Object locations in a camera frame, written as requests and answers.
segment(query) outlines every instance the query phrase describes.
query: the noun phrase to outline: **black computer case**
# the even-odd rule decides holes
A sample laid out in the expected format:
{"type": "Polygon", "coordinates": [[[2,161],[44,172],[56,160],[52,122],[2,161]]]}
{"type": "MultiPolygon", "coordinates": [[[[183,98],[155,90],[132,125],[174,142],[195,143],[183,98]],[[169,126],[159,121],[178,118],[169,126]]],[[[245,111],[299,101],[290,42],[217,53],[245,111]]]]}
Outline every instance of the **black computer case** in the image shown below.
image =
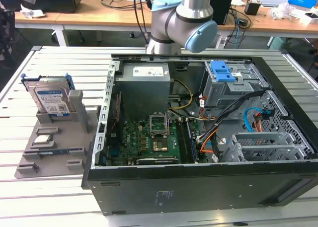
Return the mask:
{"type": "Polygon", "coordinates": [[[231,6],[232,0],[210,0],[210,5],[213,8],[213,20],[218,25],[224,25],[228,12],[231,6]]]}
{"type": "MultiPolygon", "coordinates": [[[[317,150],[313,122],[263,58],[249,59],[317,150]]],[[[119,215],[283,206],[315,187],[317,175],[318,162],[306,160],[161,168],[90,169],[87,165],[83,183],[92,190],[104,215],[119,215]]]]}
{"type": "Polygon", "coordinates": [[[29,9],[41,9],[43,12],[75,13],[81,0],[36,0],[35,4],[23,0],[0,0],[6,9],[20,11],[23,5],[29,9]]]}

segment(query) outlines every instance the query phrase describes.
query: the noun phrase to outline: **metal table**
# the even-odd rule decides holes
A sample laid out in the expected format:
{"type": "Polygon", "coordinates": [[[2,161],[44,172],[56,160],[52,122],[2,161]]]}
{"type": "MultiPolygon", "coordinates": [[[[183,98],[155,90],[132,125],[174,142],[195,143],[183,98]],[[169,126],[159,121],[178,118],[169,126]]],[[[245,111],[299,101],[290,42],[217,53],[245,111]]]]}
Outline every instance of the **metal table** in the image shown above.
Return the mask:
{"type": "MultiPolygon", "coordinates": [[[[318,187],[284,207],[104,217],[81,175],[15,179],[14,173],[36,122],[36,105],[19,76],[72,75],[87,109],[101,103],[112,53],[138,48],[36,47],[0,93],[0,226],[317,226],[318,187]]],[[[261,56],[318,126],[318,85],[289,55],[273,50],[207,50],[204,54],[261,56]]]]}

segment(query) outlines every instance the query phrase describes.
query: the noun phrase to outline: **green circuit board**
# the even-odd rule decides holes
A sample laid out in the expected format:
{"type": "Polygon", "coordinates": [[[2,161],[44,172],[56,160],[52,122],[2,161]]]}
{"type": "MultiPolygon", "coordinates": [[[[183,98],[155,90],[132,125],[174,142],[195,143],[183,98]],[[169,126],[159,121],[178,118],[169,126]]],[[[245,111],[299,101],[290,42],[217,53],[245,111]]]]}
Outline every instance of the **green circuit board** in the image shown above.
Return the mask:
{"type": "MultiPolygon", "coordinates": [[[[127,165],[128,160],[140,158],[175,158],[178,159],[178,163],[181,163],[176,122],[175,120],[169,121],[169,135],[167,137],[152,137],[149,120],[125,121],[123,142],[120,146],[118,156],[112,158],[112,164],[127,165]]],[[[199,134],[198,125],[195,121],[189,124],[191,135],[195,137],[199,134]]],[[[153,129],[162,130],[163,126],[160,122],[153,122],[153,129]]]]}
{"type": "MultiPolygon", "coordinates": [[[[162,129],[159,124],[155,129],[162,129]]],[[[170,157],[179,158],[179,147],[177,144],[177,136],[175,132],[175,121],[172,121],[169,126],[170,135],[167,138],[151,137],[149,120],[146,121],[126,121],[123,132],[123,146],[121,147],[121,154],[126,157],[139,156],[139,157],[170,157]],[[154,151],[154,142],[161,143],[163,151],[154,151]]]]}

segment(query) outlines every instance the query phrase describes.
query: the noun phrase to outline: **robotic arm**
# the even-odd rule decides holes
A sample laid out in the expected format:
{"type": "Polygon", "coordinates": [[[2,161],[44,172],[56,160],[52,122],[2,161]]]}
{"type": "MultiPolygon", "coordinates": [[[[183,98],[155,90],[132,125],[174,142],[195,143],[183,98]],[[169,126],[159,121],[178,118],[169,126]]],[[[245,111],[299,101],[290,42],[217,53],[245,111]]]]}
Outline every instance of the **robotic arm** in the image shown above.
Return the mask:
{"type": "Polygon", "coordinates": [[[204,51],[215,38],[210,0],[154,0],[152,32],[147,54],[180,54],[181,46],[192,53],[204,51]]]}

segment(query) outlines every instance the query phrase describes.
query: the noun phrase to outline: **yellow wire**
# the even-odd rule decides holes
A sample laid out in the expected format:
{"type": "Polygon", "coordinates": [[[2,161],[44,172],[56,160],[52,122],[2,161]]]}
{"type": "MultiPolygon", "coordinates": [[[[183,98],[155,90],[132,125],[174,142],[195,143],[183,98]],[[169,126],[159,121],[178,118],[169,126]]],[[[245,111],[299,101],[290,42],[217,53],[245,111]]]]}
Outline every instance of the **yellow wire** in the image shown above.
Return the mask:
{"type": "Polygon", "coordinates": [[[190,94],[190,100],[189,100],[189,102],[188,102],[187,104],[185,104],[185,105],[183,105],[183,106],[171,107],[171,108],[168,108],[168,109],[184,109],[184,108],[188,107],[188,106],[192,103],[193,94],[191,93],[190,89],[189,89],[183,82],[181,82],[181,81],[178,80],[178,79],[174,79],[174,80],[176,80],[177,82],[181,83],[181,84],[188,90],[188,92],[189,92],[189,94],[190,94]]]}

